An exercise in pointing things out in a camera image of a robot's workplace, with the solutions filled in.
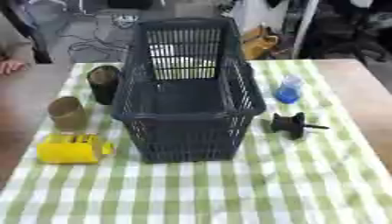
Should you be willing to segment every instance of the black tool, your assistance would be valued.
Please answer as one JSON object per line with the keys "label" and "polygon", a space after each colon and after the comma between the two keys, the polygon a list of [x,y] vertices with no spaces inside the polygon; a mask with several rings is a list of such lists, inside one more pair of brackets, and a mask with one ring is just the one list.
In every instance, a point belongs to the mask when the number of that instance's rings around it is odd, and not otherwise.
{"label": "black tool", "polygon": [[274,114],[274,120],[271,123],[271,129],[273,132],[286,130],[290,133],[292,140],[296,140],[302,137],[304,135],[304,128],[322,130],[329,129],[326,126],[306,124],[305,114],[303,112],[297,113],[294,116],[280,116],[279,114]]}

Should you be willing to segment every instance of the cup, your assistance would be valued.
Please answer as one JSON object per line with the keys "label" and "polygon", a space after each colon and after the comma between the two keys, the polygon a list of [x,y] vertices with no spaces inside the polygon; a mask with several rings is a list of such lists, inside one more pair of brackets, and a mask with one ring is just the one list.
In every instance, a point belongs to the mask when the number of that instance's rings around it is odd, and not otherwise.
{"label": "cup", "polygon": [[117,90],[120,73],[115,66],[98,66],[87,75],[95,100],[102,105],[112,104]]}
{"label": "cup", "polygon": [[48,112],[58,130],[75,131],[86,127],[86,112],[76,97],[64,96],[53,101]]}

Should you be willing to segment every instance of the brown cup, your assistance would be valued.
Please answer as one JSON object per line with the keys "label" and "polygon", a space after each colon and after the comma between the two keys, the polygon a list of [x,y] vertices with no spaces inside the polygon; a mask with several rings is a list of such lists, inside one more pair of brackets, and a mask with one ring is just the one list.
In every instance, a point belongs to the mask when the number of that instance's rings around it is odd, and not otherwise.
{"label": "brown cup", "polygon": [[58,130],[74,131],[86,127],[86,112],[79,100],[73,96],[64,96],[53,101],[48,112]]}

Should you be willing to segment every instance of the basket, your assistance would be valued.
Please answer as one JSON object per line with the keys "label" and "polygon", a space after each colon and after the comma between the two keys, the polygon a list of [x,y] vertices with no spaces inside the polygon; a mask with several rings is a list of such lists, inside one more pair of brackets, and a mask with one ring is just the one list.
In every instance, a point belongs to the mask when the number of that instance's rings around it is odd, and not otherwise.
{"label": "basket", "polygon": [[113,117],[148,163],[229,160],[265,104],[231,18],[139,22]]}

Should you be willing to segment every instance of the chair leg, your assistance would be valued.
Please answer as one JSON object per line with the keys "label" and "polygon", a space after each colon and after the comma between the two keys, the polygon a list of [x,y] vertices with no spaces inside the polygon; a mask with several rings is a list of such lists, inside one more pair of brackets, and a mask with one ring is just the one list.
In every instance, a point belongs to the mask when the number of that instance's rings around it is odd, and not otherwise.
{"label": "chair leg", "polygon": [[360,49],[365,51],[370,51],[372,53],[378,53],[380,56],[375,58],[379,62],[387,61],[387,51],[380,45],[372,42],[362,42],[360,43]]}
{"label": "chair leg", "polygon": [[368,66],[368,62],[365,59],[365,54],[361,51],[361,49],[358,46],[355,46],[353,48],[353,55],[360,61],[364,66]]}

